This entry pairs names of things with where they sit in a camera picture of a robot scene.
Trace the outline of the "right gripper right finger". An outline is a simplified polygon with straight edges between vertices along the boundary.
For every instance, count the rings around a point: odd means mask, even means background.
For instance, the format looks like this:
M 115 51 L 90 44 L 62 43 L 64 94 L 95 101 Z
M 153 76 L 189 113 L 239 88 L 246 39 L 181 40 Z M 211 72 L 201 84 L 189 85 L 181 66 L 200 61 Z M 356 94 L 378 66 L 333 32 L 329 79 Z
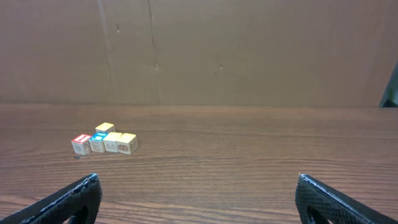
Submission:
M 397 220 L 307 174 L 300 174 L 298 177 L 295 204 L 302 223 L 397 224 Z

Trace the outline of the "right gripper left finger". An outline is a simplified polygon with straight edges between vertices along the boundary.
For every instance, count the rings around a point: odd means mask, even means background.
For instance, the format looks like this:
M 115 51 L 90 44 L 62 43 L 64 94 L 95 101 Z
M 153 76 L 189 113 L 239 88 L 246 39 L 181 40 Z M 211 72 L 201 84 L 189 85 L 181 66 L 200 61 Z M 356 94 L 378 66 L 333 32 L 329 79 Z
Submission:
M 102 199 L 97 174 L 89 174 L 1 220 L 1 223 L 94 223 Z

